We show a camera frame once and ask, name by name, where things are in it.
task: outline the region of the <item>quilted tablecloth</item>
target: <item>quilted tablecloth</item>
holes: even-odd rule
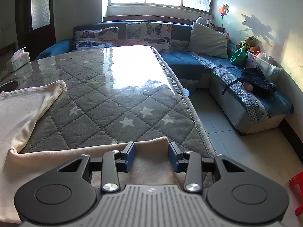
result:
[[[1,81],[18,89],[57,80],[67,88],[36,123],[21,153],[166,136],[181,150],[214,154],[178,79],[148,46],[66,53],[27,63]]]

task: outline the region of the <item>sofa backrest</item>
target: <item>sofa backrest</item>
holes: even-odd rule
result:
[[[107,27],[118,27],[119,34],[118,34],[118,46],[125,45],[125,35],[126,35],[126,24],[134,22],[134,21],[114,21],[114,22],[102,22],[97,24],[91,25],[83,25],[83,26],[76,26],[73,28],[73,35],[76,31],[82,30],[99,30],[104,29]],[[173,50],[187,50],[188,42],[190,39],[191,33],[191,26],[184,25],[184,24],[176,24],[176,23],[169,23],[172,24],[172,37],[171,37],[171,46]]]

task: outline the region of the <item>gray pillow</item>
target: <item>gray pillow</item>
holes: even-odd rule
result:
[[[198,54],[227,58],[226,36],[194,22],[187,50]]]

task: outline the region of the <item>blue sofa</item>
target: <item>blue sofa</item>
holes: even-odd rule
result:
[[[77,26],[73,28],[73,35],[76,31],[80,30],[99,30],[107,27],[118,27],[117,45],[124,46],[126,24],[129,22],[131,21],[104,22]],[[242,85],[238,83],[222,95],[222,91],[227,84],[226,76],[235,79],[241,75],[242,69],[231,65],[229,59],[202,54],[198,55],[198,57],[193,57],[187,51],[191,26],[172,24],[171,46],[173,52],[161,52],[160,55],[173,70],[183,87],[190,91],[193,91],[195,88],[209,89],[237,130],[242,133],[254,133],[275,128],[287,113],[293,112],[291,102],[279,91],[276,91],[270,97],[258,97],[243,90]],[[36,60],[71,52],[72,45],[72,39],[58,42],[39,54]],[[230,58],[236,51],[236,48],[232,44],[227,44],[227,51]],[[206,67],[203,64],[204,61],[200,58],[204,61],[208,60],[213,67]]]

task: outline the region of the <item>triangular cutout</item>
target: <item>triangular cutout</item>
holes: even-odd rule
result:
[[[59,170],[59,172],[67,172],[67,173],[74,173],[78,170],[79,165],[81,164],[81,159],[75,160],[72,163],[64,166]]]
[[[223,159],[222,162],[229,173],[245,172],[243,169],[229,162],[228,160]]]

